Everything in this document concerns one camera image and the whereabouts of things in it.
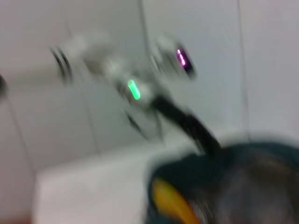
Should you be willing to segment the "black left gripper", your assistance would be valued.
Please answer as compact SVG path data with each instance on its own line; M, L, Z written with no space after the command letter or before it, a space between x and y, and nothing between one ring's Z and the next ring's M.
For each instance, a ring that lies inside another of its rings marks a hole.
M150 106L179 127L192 139L199 151L208 156L215 156L222 150L218 140L199 119L193 114L183 111L169 99L158 96Z

